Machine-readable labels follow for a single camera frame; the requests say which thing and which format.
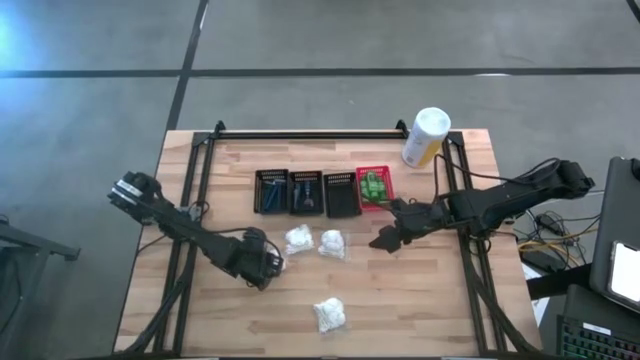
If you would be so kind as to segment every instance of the gray floor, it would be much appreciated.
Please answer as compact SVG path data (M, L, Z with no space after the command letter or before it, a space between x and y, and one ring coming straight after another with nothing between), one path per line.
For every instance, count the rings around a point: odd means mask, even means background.
M197 6L0 0L0 70L179 69ZM211 0L194 68L640 66L639 35L624 0ZM127 170L154 172L176 84L0 79L0 213L82 247L47 268L20 358L110 351L140 227L106 193ZM629 75L191 79L178 128L387 128L439 106L457 128L490 129L503 175L557 156L603 189L610 157L638 156L638 94Z

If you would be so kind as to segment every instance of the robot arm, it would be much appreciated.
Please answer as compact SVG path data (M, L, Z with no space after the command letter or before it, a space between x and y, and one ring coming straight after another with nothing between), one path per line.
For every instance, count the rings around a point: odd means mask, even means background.
M395 226L386 226L369 246L392 253L401 242L410 244L441 229L462 229L470 236L490 235L508 217L550 199L575 199L594 186L580 165L557 160L486 190L460 190L437 196L432 204L391 201Z
M149 175L128 172L115 183L108 197L113 205L142 225L157 223L171 239L195 243L214 266L233 277L240 275L259 290L280 275L283 259L266 250L269 241L262 230L238 229L245 231L242 241L206 230L187 209L176 209L165 199L162 186Z

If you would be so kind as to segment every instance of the spray can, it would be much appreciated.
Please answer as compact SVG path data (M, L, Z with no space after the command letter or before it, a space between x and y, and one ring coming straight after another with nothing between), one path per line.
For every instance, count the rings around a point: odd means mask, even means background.
M420 110L402 149L404 162L415 168L428 164L440 150L449 129L451 119L446 112L436 107Z

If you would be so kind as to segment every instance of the yellow cable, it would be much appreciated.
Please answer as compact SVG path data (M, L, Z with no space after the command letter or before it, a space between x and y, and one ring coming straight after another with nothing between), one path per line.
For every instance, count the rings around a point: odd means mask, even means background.
M578 233L578 234L569 234L569 235L565 235L563 237L559 237L559 238L555 238L555 239L548 239L548 240L545 240L545 241L548 244L561 244L562 240L571 239L571 238L578 237L580 235L584 235L584 234L588 234L588 233L592 233L592 232L595 232L595 231L598 231L598 228L589 229L589 230L583 231L583 232ZM518 249L522 249L523 247L528 246L528 245L544 245L544 244L541 244L538 241L529 240L529 241L524 242L522 244L518 244Z

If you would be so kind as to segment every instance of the wooden table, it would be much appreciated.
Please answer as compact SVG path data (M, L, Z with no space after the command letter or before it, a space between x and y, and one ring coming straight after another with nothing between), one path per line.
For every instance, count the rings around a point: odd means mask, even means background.
M487 130L463 130L470 169L498 175ZM167 134L157 178L165 196L179 203L192 131ZM428 201L433 169L412 169L400 158L401 140L234 140L217 141L204 218L208 229L254 226L281 249L289 229L308 224L314 239L339 229L350 242L350 259L341 262L315 251L287 259L287 269L264 292L247 288L212 266L198 253L184 337L184 356L427 356L476 354L471 311L457 235L439 231L390 255L368 247L378 230L392 222L384 211L352 219L325 215L293 217L253 213L254 174L259 169L354 171L358 166L388 165L396 196ZM440 191L448 191L439 162ZM196 198L196 172L192 199ZM476 188L495 180L474 178ZM158 237L144 230L140 246ZM540 346L523 270L512 237L496 236L489 253L498 300L527 340ZM115 345L124 349L158 308L171 241L141 253L133 269ZM312 305L330 297L345 304L345 329L320 335ZM491 324L483 309L490 348ZM169 320L173 336L175 316Z

